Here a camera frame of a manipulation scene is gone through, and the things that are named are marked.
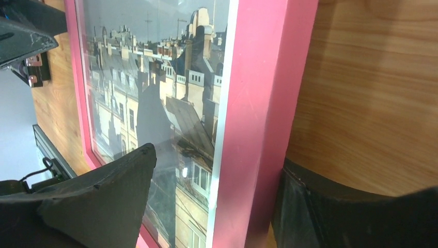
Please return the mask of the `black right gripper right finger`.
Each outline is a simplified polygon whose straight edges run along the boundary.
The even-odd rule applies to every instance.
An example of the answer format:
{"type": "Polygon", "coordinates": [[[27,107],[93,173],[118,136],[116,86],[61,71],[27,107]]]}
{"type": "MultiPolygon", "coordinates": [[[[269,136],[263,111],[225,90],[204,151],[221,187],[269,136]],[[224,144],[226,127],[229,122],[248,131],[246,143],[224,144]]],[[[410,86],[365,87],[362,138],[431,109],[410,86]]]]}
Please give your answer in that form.
{"type": "Polygon", "coordinates": [[[285,160],[272,227],[278,247],[437,247],[437,187],[385,196],[285,160]]]}

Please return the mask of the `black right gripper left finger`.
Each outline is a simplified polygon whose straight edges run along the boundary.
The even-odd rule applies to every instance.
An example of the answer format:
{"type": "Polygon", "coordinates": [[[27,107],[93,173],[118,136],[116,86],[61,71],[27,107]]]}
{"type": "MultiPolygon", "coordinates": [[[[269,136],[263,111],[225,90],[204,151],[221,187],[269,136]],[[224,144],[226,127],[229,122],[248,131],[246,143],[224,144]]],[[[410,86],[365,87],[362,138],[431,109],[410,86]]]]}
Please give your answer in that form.
{"type": "Polygon", "coordinates": [[[1,197],[1,247],[135,247],[157,154],[125,156],[34,193],[1,197]]]}

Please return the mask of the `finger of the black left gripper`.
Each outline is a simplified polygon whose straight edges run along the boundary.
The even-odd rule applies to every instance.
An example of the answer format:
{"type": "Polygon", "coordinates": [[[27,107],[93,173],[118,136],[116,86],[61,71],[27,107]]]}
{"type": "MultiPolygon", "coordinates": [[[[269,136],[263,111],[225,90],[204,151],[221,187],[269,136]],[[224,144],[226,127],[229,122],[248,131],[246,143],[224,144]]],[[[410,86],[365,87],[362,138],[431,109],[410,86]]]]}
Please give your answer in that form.
{"type": "Polygon", "coordinates": [[[58,47],[45,32],[1,17],[1,68],[58,47]]]}

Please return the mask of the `wooden picture frame pink inlay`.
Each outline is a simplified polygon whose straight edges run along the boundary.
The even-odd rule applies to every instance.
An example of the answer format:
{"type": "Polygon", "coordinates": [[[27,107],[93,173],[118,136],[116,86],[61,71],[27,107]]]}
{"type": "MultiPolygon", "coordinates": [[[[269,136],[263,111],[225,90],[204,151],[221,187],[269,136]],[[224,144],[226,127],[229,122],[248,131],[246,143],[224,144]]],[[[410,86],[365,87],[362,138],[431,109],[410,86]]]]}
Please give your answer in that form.
{"type": "Polygon", "coordinates": [[[65,1],[87,165],[152,143],[135,247],[265,247],[316,1],[65,1]]]}

